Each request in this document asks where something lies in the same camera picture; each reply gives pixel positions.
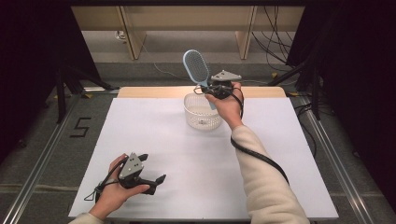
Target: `white platform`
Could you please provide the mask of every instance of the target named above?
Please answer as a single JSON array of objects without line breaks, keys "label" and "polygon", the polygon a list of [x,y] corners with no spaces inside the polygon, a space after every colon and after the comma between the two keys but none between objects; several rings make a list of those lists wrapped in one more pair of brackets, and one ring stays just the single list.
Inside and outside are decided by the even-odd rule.
[{"label": "white platform", "polygon": [[[243,121],[285,171],[312,220],[337,218],[332,200],[288,98],[247,98]],[[248,220],[242,177],[227,124],[190,127],[183,99],[114,99],[70,217],[88,212],[90,195],[122,153],[148,153],[140,175],[167,177],[155,195],[137,195],[109,217],[148,221]]]}]

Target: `sleeve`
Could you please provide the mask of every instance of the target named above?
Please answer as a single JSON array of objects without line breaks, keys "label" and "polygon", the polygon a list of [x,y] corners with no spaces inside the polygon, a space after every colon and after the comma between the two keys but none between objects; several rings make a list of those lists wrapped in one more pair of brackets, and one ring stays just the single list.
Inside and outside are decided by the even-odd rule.
[{"label": "sleeve", "polygon": [[[233,140],[240,146],[270,158],[261,140],[247,126],[233,129]],[[236,150],[251,223],[309,223],[304,209],[283,175],[273,166]]]},{"label": "sleeve", "polygon": [[76,217],[69,224],[104,224],[105,222],[90,213],[82,213]]}]

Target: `hand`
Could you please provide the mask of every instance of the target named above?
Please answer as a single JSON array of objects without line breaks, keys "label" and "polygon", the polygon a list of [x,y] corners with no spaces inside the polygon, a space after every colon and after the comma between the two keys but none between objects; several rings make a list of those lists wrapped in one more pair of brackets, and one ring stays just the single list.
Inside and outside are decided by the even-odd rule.
[{"label": "hand", "polygon": [[[127,157],[126,154],[123,154],[116,158],[113,162],[111,162],[109,171],[117,165],[119,161],[122,161]],[[117,174],[120,172],[120,167],[118,167],[110,179],[118,179]],[[98,217],[104,220],[110,213],[119,209],[123,203],[129,199],[130,197],[142,193],[149,189],[149,185],[139,185],[132,189],[125,189],[120,183],[107,185],[102,195],[100,196],[98,202],[93,206],[90,213],[95,217]]]},{"label": "hand", "polygon": [[[232,84],[233,94],[238,97],[241,102],[243,102],[241,83],[233,82]],[[219,115],[228,123],[231,130],[237,126],[243,125],[240,114],[241,106],[232,96],[229,96],[223,100],[220,100],[211,94],[206,94],[205,97],[210,103],[213,103],[216,106]]]}]

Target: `clear plastic basket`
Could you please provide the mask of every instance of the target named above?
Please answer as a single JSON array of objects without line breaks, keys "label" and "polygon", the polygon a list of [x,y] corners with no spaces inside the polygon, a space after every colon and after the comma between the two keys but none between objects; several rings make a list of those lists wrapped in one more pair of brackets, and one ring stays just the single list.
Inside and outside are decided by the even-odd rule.
[{"label": "clear plastic basket", "polygon": [[210,131],[218,128],[222,118],[218,110],[212,110],[203,94],[190,93],[184,97],[186,121],[192,128]]}]

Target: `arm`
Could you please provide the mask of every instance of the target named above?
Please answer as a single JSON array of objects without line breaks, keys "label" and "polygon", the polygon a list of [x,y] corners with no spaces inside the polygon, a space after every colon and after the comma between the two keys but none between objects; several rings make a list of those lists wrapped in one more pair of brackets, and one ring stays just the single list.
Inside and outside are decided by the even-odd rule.
[{"label": "arm", "polygon": [[[233,94],[243,99],[241,85]],[[240,146],[270,157],[257,135],[244,125],[240,118],[240,105],[233,97],[224,100],[211,95],[207,100],[215,104],[221,117],[232,130],[233,140]],[[252,223],[309,223],[283,175],[273,166],[244,152],[236,150],[247,195],[247,211]]]},{"label": "arm", "polygon": [[[126,157],[125,154],[116,158],[111,162],[109,171],[119,162]],[[118,167],[113,174],[111,179],[117,179],[117,174],[119,173],[120,167]],[[107,185],[102,192],[98,202],[93,206],[88,214],[81,214],[75,220],[70,222],[70,224],[78,223],[104,223],[105,218],[110,215],[110,213],[119,209],[126,200],[130,197],[142,193],[149,189],[149,185],[139,185],[132,189],[125,189],[120,183]]]}]

